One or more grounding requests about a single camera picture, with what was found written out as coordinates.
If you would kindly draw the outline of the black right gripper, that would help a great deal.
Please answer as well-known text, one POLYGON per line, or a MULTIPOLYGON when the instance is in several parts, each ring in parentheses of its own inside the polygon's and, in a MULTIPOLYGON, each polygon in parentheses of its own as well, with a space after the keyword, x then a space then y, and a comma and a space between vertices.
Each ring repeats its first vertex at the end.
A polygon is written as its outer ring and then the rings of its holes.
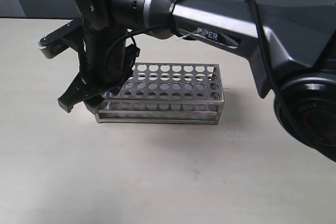
MULTIPOLYGON (((120 92, 124 83, 132 76, 132 68, 140 54, 136 45, 125 45, 125 39, 122 37, 127 34, 128 29, 123 25, 96 30, 88 22, 83 22, 87 68, 85 80, 114 95, 120 92)), ((100 104, 105 99, 101 94, 86 99, 89 95, 88 88, 78 73, 64 94, 58 98, 58 105, 70 113, 76 104, 84 101, 88 111, 97 114, 100 104)))

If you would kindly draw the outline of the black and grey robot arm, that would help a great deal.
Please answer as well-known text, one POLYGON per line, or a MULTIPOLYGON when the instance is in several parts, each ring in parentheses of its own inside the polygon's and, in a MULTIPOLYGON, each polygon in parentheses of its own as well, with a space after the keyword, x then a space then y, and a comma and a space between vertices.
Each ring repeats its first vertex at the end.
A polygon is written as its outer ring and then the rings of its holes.
POLYGON ((335 160, 335 8, 280 7, 220 0, 74 0, 81 17, 38 42, 51 59, 68 48, 79 72, 59 106, 96 106, 132 76, 147 34, 198 40, 245 58, 257 92, 274 92, 274 112, 296 140, 335 160))

